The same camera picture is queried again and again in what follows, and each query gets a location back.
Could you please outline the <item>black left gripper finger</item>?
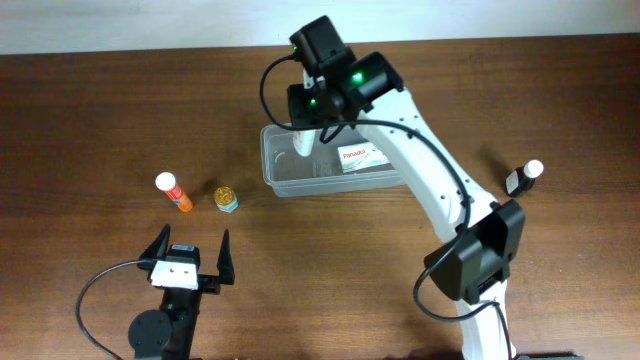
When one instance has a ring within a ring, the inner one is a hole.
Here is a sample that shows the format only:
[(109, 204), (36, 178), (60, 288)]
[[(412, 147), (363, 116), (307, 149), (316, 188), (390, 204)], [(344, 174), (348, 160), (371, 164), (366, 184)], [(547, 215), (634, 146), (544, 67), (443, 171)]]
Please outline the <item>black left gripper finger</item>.
[(222, 285), (233, 285), (235, 283), (235, 270), (231, 256), (230, 233), (226, 229), (220, 245), (218, 259), (216, 263), (219, 283)]
[(152, 261), (163, 259), (169, 245), (171, 227), (165, 224), (158, 236), (139, 256), (140, 260)]

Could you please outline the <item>white translucent spray bottle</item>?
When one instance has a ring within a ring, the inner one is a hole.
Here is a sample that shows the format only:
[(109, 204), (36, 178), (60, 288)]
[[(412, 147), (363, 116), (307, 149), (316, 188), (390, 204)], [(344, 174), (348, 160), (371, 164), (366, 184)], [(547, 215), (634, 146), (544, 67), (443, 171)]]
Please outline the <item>white translucent spray bottle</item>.
[(295, 131), (293, 136), (293, 145), (296, 152), (302, 157), (308, 157), (313, 149), (316, 131), (304, 130)]

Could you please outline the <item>white Panadol medicine box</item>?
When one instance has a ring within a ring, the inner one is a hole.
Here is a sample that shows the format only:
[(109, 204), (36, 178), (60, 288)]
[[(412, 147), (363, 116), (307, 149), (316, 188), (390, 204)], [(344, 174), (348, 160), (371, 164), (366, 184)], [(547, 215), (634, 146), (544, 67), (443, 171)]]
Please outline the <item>white Panadol medicine box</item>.
[(341, 146), (337, 148), (337, 153), (345, 173), (389, 163), (388, 158), (371, 142)]

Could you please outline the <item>dark bottle white cap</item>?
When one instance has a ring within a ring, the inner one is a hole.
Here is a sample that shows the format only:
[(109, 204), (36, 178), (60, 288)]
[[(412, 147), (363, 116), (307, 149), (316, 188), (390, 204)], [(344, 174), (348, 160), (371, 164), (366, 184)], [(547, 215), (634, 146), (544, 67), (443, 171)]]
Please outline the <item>dark bottle white cap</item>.
[(516, 198), (528, 192), (543, 173), (544, 165), (539, 160), (530, 160), (512, 171), (505, 180), (507, 195)]

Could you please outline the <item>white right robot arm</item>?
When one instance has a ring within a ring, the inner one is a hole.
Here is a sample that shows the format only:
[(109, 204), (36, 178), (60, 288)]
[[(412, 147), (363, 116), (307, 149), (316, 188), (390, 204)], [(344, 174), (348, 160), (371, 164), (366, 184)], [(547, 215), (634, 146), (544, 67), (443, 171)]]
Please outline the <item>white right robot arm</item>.
[(464, 358), (513, 358), (505, 295), (523, 209), (515, 200), (499, 203), (457, 164), (381, 53), (356, 57), (326, 16), (290, 41), (305, 75), (287, 90), (294, 129), (350, 127), (387, 157), (443, 243), (425, 257), (414, 287), (431, 279), (455, 302)]

